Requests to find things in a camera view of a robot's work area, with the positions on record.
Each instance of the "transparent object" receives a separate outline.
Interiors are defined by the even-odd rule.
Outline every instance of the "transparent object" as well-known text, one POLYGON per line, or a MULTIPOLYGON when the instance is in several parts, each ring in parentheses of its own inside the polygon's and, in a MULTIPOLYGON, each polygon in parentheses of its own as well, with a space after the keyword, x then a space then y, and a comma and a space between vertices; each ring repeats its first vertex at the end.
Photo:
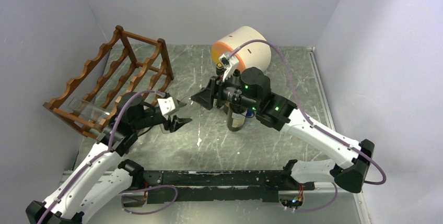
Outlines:
POLYGON ((68 104, 68 108, 79 113, 89 120, 99 122, 110 115, 105 109, 97 107, 89 101, 74 97, 68 104))

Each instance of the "floor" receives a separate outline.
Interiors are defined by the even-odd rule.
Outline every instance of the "floor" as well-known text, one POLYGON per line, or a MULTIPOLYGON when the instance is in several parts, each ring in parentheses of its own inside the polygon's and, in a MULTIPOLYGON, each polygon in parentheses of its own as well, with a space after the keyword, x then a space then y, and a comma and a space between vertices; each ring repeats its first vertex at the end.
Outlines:
MULTIPOLYGON (((318 207, 328 202, 333 193, 307 193, 304 207, 318 207)), ((313 213, 293 213, 283 210, 280 204, 261 201, 212 201, 176 202, 170 208, 153 215, 130 215, 121 210, 118 197, 109 201, 88 222, 131 224, 271 224, 271 223, 327 223, 361 224, 354 197, 351 193, 339 193, 331 206, 313 213)), ((135 211, 153 211, 162 204, 146 204, 135 211)))
MULTIPOLYGON (((271 170, 281 169, 290 159, 327 159, 326 155, 302 140, 267 128, 256 119, 247 119, 243 129, 238 132, 229 131, 226 115, 222 110, 213 108, 208 111, 189 99, 215 75, 211 46, 167 47, 175 76, 167 91, 188 104, 179 111, 178 116, 191 117, 193 121, 172 134, 164 134, 160 127, 154 127, 133 145, 132 150, 123 159, 132 159, 145 170, 271 170)), ((134 44, 133 49, 139 60, 151 56, 154 51, 148 44, 134 44)), ((313 118, 326 124, 325 108, 306 48, 279 49, 289 62, 301 106, 313 118)), ((120 57, 121 51, 122 45, 116 44, 109 56, 108 66, 120 57)), ((159 64, 160 60, 154 63, 154 66, 158 67, 159 64)), ((118 77, 126 73, 128 66, 129 60, 125 60, 99 92, 96 104, 103 102, 107 92, 115 87, 118 77)), ((271 78, 273 92, 287 98, 292 97, 283 64, 275 52, 272 53, 271 64, 265 74, 271 78)), ((148 86, 150 75, 151 73, 145 75, 136 91, 144 90, 148 86)), ((122 89, 123 93, 127 87, 128 82, 122 89)), ((92 139, 84 139, 76 165, 85 158, 93 142, 92 139)))

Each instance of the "white cylindrical object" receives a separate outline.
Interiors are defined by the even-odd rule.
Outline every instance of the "white cylindrical object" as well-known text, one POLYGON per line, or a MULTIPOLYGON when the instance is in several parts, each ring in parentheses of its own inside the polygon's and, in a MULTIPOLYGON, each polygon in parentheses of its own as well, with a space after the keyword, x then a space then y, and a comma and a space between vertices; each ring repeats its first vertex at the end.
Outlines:
MULTIPOLYGON (((243 43, 255 39, 266 40, 255 29, 247 26, 240 27, 214 43, 211 50, 212 60, 218 63, 218 57, 223 53, 232 52, 243 43)), ((241 72, 249 67, 257 67, 265 71, 271 62, 271 48, 267 44, 254 42, 243 47, 236 57, 240 62, 237 69, 241 72)))

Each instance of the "bottle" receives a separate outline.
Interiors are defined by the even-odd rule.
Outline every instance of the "bottle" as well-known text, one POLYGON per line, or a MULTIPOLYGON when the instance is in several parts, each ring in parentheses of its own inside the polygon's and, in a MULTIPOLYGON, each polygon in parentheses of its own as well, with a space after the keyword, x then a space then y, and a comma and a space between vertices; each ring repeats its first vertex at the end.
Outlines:
POLYGON ((229 104, 228 107, 228 119, 226 124, 228 129, 236 132, 243 128, 244 120, 246 119, 246 108, 239 105, 229 104))
POLYGON ((105 109, 92 104, 89 101, 74 97, 67 105, 73 112, 78 113, 88 120, 100 122, 110 115, 105 109))
MULTIPOLYGON (((228 79, 229 81, 231 81, 231 83, 239 85, 240 84, 240 71, 238 69, 234 70, 234 73, 232 74, 232 76, 228 79)), ((223 112, 225 114, 228 114, 228 109, 229 109, 229 102, 226 102, 223 105, 223 112)))

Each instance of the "cable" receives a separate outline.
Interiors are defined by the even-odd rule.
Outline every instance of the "cable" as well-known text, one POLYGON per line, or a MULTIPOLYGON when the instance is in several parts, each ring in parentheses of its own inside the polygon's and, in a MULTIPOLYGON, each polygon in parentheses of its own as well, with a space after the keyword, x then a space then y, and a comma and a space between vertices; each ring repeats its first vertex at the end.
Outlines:
POLYGON ((123 191, 122 193, 141 193, 141 192, 151 191, 151 190, 155 190, 155 189, 159 189, 159 188, 163 188, 163 187, 172 188, 176 192, 174 199, 172 199, 172 201, 170 203, 168 203, 166 206, 159 208, 157 210, 145 212, 145 213, 134 212, 134 211, 128 210, 127 208, 124 207, 123 196, 122 196, 121 203, 122 203, 123 211, 125 211, 126 213, 129 213, 129 214, 133 214, 133 215, 150 215, 150 214, 155 214, 155 213, 158 213, 162 210, 165 210, 166 208, 170 207, 176 201, 177 196, 179 195, 179 191, 173 185, 159 185, 159 186, 153 186, 153 187, 139 189, 139 190, 123 191))
MULTIPOLYGON (((111 151, 112 148, 112 142, 114 140, 114 135, 115 135, 115 131, 117 130, 117 126, 120 123, 122 117, 123 117, 123 113, 126 111, 126 109, 129 107, 130 103, 137 97, 140 96, 144 93, 155 93, 156 95, 161 96, 162 98, 165 97, 165 93, 161 92, 161 91, 154 91, 154 90, 144 90, 141 92, 137 92, 136 94, 132 95, 128 101, 125 103, 125 105, 123 106, 122 110, 120 111, 119 115, 117 116, 117 119, 113 125, 112 131, 111 131, 111 136, 109 137, 109 142, 108 142, 108 150, 103 151, 101 153, 99 153, 98 155, 94 156, 88 163, 93 164, 95 161, 97 161, 98 159, 100 159, 103 155, 109 153, 111 151)), ((66 192, 71 189, 71 187, 74 185, 74 183, 78 180, 78 178, 83 175, 83 173, 86 171, 86 169, 89 167, 88 164, 85 164, 82 168, 80 168, 78 170, 78 172, 72 177, 72 179, 68 182, 68 184, 66 185, 66 187, 60 191, 59 195, 54 199, 54 201, 49 205, 49 207, 45 210, 45 212, 43 212, 42 216, 40 217, 40 219, 37 221, 37 224, 42 224, 43 220, 46 218, 46 216, 49 214, 49 212, 55 207, 55 205, 57 203, 60 203, 60 198, 62 198, 66 192)))
MULTIPOLYGON (((251 44, 251 43, 254 43, 254 42, 261 42, 261 43, 265 43, 265 44, 269 45, 269 46, 270 46, 272 49, 274 49, 274 50, 277 52, 277 54, 279 55, 280 59, 281 59, 282 62, 283 62, 283 66, 285 67, 285 70, 286 70, 286 76, 287 76, 287 78, 288 78, 288 80, 289 80, 289 83, 290 83, 290 86, 291 86, 291 90, 292 90, 292 94, 293 94, 293 96, 294 96, 295 103, 298 105, 298 109, 300 110, 300 113, 303 115, 303 117, 305 118, 305 120, 306 120, 311 126, 313 126, 315 129, 317 129, 318 131, 320 131, 321 133, 323 133, 323 134, 325 134, 325 135, 327 135, 327 136, 329 136, 329 137, 335 139, 336 141, 338 141, 339 143, 341 143, 341 144, 344 145, 345 147, 349 148, 350 145, 349 145, 347 142, 341 140, 340 138, 338 138, 337 136, 335 136, 335 135, 329 133, 328 131, 324 130, 323 128, 321 128, 321 127, 315 125, 314 122, 313 122, 313 121, 309 118, 309 116, 306 114, 306 112, 304 111, 303 107, 301 106, 300 100, 299 100, 298 97, 297 97, 297 93, 295 92, 295 86, 294 86, 294 82, 292 81, 292 77, 291 77, 291 75, 290 75, 290 71, 289 71, 288 63, 286 62, 285 57, 283 56, 283 54, 277 49, 276 46, 274 46, 273 44, 271 44, 271 43, 269 43, 269 42, 267 42, 267 41, 265 41, 265 40, 259 40, 259 39, 256 39, 256 40, 250 40, 250 41, 247 41, 247 42, 243 43, 241 46, 237 47, 234 51, 232 51, 232 52, 229 54, 229 57, 232 57, 232 56, 236 55, 236 53, 238 53, 238 51, 240 51, 243 47, 245 47, 246 45, 249 45, 249 44, 251 44)), ((386 174, 385 174, 385 172, 383 171, 383 169, 381 168, 381 166, 379 166, 379 165, 378 165, 378 164, 377 164, 372 158, 370 158, 370 157, 367 156, 364 152, 358 150, 357 148, 355 148, 355 147, 351 147, 350 149, 352 149, 354 152, 358 153, 359 155, 363 156, 363 158, 365 158, 367 161, 369 161, 370 163, 372 163, 372 164, 374 165, 374 167, 376 167, 376 168, 378 169, 378 171, 380 171, 380 173, 381 173, 381 176, 382 176, 381 181, 376 181, 376 182, 374 182, 374 181, 365 181, 365 183, 367 183, 367 184, 371 184, 371 185, 382 185, 382 184, 384 184, 384 183, 386 182, 386 174)))
MULTIPOLYGON (((99 158, 101 158, 104 154, 109 153, 109 151, 103 151, 99 153, 98 155, 94 156, 88 163, 94 163, 99 158)), ((78 180, 78 178, 86 171, 86 169, 89 167, 88 164, 85 164, 82 168, 78 170, 78 172, 72 177, 72 179, 68 182, 66 187, 60 191, 59 195, 54 199, 54 201, 49 205, 49 207, 43 212, 43 215, 40 217, 39 221, 37 221, 37 224, 42 224, 43 220, 46 218, 46 216, 49 214, 49 212, 52 210, 52 208, 55 207, 57 203, 60 203, 59 199, 62 198, 69 189, 74 185, 74 183, 78 180)))
POLYGON ((332 185, 334 185, 335 193, 334 193, 334 197, 332 197, 332 199, 330 201, 328 201, 328 203, 326 203, 320 207, 315 207, 315 208, 310 208, 310 209, 295 209, 295 211, 308 213, 308 212, 314 212, 314 211, 318 211, 318 210, 324 209, 326 207, 329 207, 335 201, 335 199, 337 199, 337 196, 339 195, 339 189, 337 188, 337 185, 335 185, 335 183, 332 183, 332 185))
POLYGON ((303 198, 305 197, 305 186, 300 184, 300 191, 299 191, 299 197, 301 199, 301 201, 303 200, 303 198))
POLYGON ((148 130, 146 130, 146 131, 142 132, 141 134, 137 135, 137 137, 140 137, 140 136, 146 134, 146 133, 149 132, 152 128, 153 128, 153 127, 148 128, 148 130))
POLYGON ((112 148, 112 143, 114 142, 114 135, 117 131, 117 126, 119 125, 120 121, 122 120, 123 117, 123 113, 126 111, 126 109, 129 107, 129 105, 131 104, 131 102, 133 100, 135 100, 135 98, 137 98, 138 96, 144 94, 144 93, 155 93, 156 95, 164 98, 166 96, 166 94, 164 92, 161 91, 155 91, 155 90, 144 90, 141 92, 137 92, 136 94, 132 95, 127 102, 125 103, 125 105, 122 107, 122 110, 120 110, 119 115, 117 116, 117 118, 115 119, 114 125, 112 127, 112 131, 111 131, 111 136, 109 137, 109 141, 108 141, 108 150, 110 151, 112 148))

